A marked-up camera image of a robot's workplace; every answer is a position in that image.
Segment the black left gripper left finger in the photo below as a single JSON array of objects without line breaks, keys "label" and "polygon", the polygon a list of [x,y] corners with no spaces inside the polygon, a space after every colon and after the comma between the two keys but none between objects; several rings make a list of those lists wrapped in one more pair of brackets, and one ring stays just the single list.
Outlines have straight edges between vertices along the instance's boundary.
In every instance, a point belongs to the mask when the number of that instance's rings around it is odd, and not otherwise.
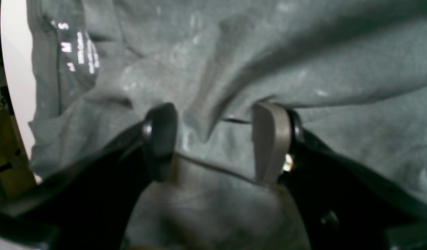
[{"label": "black left gripper left finger", "polygon": [[110,144],[0,205],[0,250],[118,250],[141,193],[172,172],[177,111],[156,106]]}]

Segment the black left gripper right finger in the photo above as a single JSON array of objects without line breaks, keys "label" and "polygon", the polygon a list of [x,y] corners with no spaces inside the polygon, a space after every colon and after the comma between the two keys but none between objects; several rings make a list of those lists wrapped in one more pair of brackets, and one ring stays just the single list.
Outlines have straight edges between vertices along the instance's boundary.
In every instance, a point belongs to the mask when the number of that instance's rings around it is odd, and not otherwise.
[{"label": "black left gripper right finger", "polygon": [[282,184],[313,250],[427,250],[427,204],[339,155],[278,104],[252,107],[256,180]]}]

